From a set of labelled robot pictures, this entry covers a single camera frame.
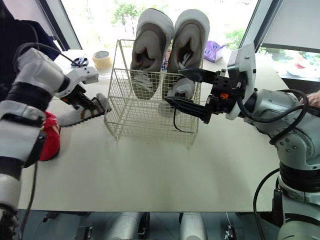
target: black cable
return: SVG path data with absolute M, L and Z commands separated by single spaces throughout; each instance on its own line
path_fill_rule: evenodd
M 243 95 L 238 94 L 236 96 L 236 102 L 237 102 L 241 112 L 243 113 L 243 115 L 245 115 L 247 118 L 249 118 L 255 122 L 259 122 L 259 123 L 272 123 L 272 122 L 275 122 L 275 121 L 282 119 L 283 117 L 287 116 L 288 114 L 290 114 L 296 110 L 302 109 L 302 111 L 300 112 L 298 117 L 293 121 L 293 123 L 291 123 L 286 129 L 284 129 L 282 132 L 278 133 L 277 135 L 275 135 L 274 137 L 272 137 L 270 139 L 269 144 L 271 144 L 271 145 L 274 145 L 280 138 L 282 138 L 284 135 L 286 135 L 287 133 L 292 131 L 304 118 L 304 116 L 308 112 L 308 108 L 309 108 L 309 100 L 308 100 L 307 95 L 304 92 L 299 91 L 299 90 L 294 90 L 294 89 L 280 90 L 280 92 L 293 93 L 293 94 L 300 95 L 303 98 L 304 105 L 298 105 L 298 106 L 292 107 L 292 108 L 284 111 L 283 113 L 281 113 L 275 117 L 261 118 L 261 117 L 253 115 L 251 112 L 249 112 L 246 109 L 246 107 L 242 101 Z
M 183 130 L 180 130 L 177 125 L 176 125 L 176 111 L 177 109 L 175 108 L 174 109 L 174 113 L 173 113 L 173 126 L 175 127 L 175 129 L 177 129 L 179 132 L 182 132 L 182 133 L 186 133 L 186 134 L 196 134 L 196 132 L 193 132 L 193 131 L 183 131 Z
M 30 214 L 32 203 L 34 202 L 35 192 L 36 192 L 36 184 L 37 184 L 37 172 L 38 172 L 38 162 L 35 162 L 35 164 L 34 164 L 34 172 L 33 172 L 33 182 L 32 182 L 31 196 L 30 196 L 28 207 L 27 207 L 27 209 L 25 211 L 25 214 L 24 214 L 22 222 L 21 222 L 19 240 L 23 239 L 25 226 L 26 226 L 29 214 Z
M 286 129 L 284 129 L 282 132 L 278 133 L 275 135 L 273 138 L 270 139 L 269 144 L 274 145 L 279 139 L 281 139 L 284 135 L 295 129 L 295 127 L 302 121 L 306 113 L 308 112 L 309 108 L 309 99 L 305 93 L 302 91 L 298 90 L 293 90 L 293 89 L 287 89 L 287 90 L 281 90 L 284 93 L 293 93 L 293 94 L 298 94 L 303 98 L 304 104 L 302 111 L 298 115 L 298 117 L 291 123 Z
M 275 188 L 279 189 L 279 178 L 278 177 L 275 180 Z
M 262 118 L 262 117 L 259 117 L 259 116 L 255 116 L 253 115 L 251 112 L 249 112 L 243 101 L 242 101 L 242 97 L 241 96 L 237 96 L 236 97 L 236 102 L 238 103 L 238 106 L 239 106 L 239 109 L 241 110 L 241 112 L 243 113 L 243 115 L 245 115 L 247 118 L 255 121 L 255 122 L 258 122 L 258 123 L 273 123 L 275 121 L 278 121 L 282 118 L 284 118 L 285 116 L 287 116 L 288 114 L 294 112 L 294 111 L 297 111 L 299 109 L 303 109 L 303 105 L 299 105 L 299 106 L 295 106 L 293 108 L 290 108 L 284 112 L 282 112 L 281 114 L 277 115 L 277 116 L 274 116 L 274 117 L 271 117 L 271 118 Z
M 259 183 L 258 187 L 256 188 L 255 190 L 255 194 L 254 194 L 254 197 L 253 197 L 253 213 L 254 213 L 254 218 L 255 218 L 255 222 L 258 226 L 258 230 L 259 230 L 259 234 L 260 234 L 260 238 L 262 240 L 266 240 L 266 237 L 264 235 L 264 232 L 262 230 L 262 227 L 261 227 L 261 223 L 260 223 L 260 220 L 259 220 L 259 216 L 258 216 L 258 213 L 257 213 L 257 199 L 258 199 L 258 195 L 259 195 L 259 192 L 263 186 L 263 184 L 275 173 L 279 172 L 280 169 L 277 168 L 275 170 L 273 170 L 272 172 L 268 173 L 267 176 L 265 176 L 262 181 Z
M 66 55 L 62 54 L 59 50 L 51 47 L 51 46 L 48 46 L 48 45 L 45 45 L 43 43 L 39 43 L 39 42 L 27 42 L 27 43 L 23 43 L 21 44 L 17 50 L 15 51 L 15 54 L 14 54 L 14 57 L 13 57 L 13 69 L 16 73 L 18 73 L 18 58 L 20 57 L 22 51 L 25 49 L 25 48 L 28 48 L 28 47 L 35 47 L 35 46 L 39 46 L 40 48 L 45 48 L 45 49 L 49 49 L 51 51 L 54 51 L 58 54 L 60 54 L 61 56 L 65 57 L 66 59 L 68 59 L 70 62 L 72 62 L 73 64 L 75 64 L 76 66 L 78 66 L 79 68 L 81 67 L 81 65 L 79 65 L 78 63 L 76 63 L 75 61 L 71 60 L 69 57 L 67 57 Z

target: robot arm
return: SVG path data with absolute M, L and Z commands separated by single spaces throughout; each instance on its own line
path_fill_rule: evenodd
M 87 109 L 96 106 L 82 87 L 98 81 L 93 67 L 75 68 L 67 75 L 45 54 L 30 48 L 18 59 L 20 72 L 7 98 L 0 103 L 0 234 L 11 239 L 22 168 L 39 160 L 46 140 L 41 131 L 52 97 Z
M 273 198 L 273 210 L 280 213 L 275 222 L 282 225 L 278 239 L 320 240 L 320 117 L 311 111 L 297 111 L 307 108 L 308 103 L 302 106 L 286 92 L 254 90 L 253 44 L 232 53 L 228 63 L 230 78 L 225 77 L 225 69 L 184 69 L 180 73 L 213 87 L 205 106 L 180 96 L 166 97 L 172 107 L 206 124 L 212 114 L 225 113 L 229 120 L 241 117 L 271 138 L 280 160 L 279 189 Z M 293 128 L 281 133 L 289 126 Z

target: purple box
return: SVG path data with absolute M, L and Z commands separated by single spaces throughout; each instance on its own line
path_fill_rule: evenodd
M 207 41 L 204 49 L 204 59 L 213 63 L 217 62 L 222 58 L 225 46 L 225 44 L 220 46 L 215 41 Z

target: orange component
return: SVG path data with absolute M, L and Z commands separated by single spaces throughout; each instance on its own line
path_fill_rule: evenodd
M 222 98 L 222 99 L 228 99 L 228 97 L 229 97 L 228 93 L 221 93 L 220 94 L 220 98 Z

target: white wire basket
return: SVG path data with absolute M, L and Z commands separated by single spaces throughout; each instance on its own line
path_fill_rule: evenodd
M 181 131 L 177 130 L 174 126 L 174 111 L 163 100 L 162 93 L 163 87 L 165 91 L 171 88 L 182 75 L 165 71 L 145 72 L 128 69 L 132 60 L 133 45 L 133 40 L 117 41 L 108 94 L 112 111 L 104 116 L 107 129 L 116 139 L 134 137 L 175 141 L 190 148 L 198 133 L 199 119 L 177 110 L 175 124 Z M 147 74 L 152 84 L 157 86 L 150 99 L 131 82 L 137 74 Z M 201 84 L 196 83 L 192 98 L 196 104 L 200 103 L 200 93 Z

